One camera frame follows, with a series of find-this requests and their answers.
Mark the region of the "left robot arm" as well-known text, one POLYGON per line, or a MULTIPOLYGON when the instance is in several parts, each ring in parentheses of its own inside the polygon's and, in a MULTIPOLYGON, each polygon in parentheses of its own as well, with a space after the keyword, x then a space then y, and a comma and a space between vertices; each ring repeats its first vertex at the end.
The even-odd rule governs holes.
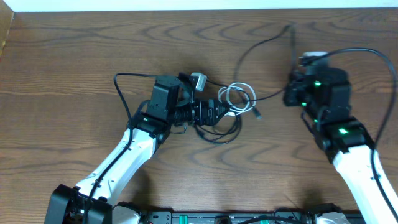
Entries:
POLYGON ((214 126, 229 112, 218 99, 202 100, 202 73, 156 75, 150 99, 143 101, 118 145, 87 177, 74 187, 59 185, 52 193, 46 223, 112 223, 114 206, 133 175, 168 138, 173 126, 214 126))

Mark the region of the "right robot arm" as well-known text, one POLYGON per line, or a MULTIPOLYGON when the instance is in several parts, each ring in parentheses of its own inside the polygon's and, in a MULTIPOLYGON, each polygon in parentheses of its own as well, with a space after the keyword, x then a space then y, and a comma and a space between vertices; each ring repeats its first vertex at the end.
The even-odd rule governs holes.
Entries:
POLYGON ((301 106, 307 128, 343 178, 366 223, 397 223, 397 194, 364 125, 351 115, 351 83, 339 68, 311 68, 290 75, 284 104, 301 106))

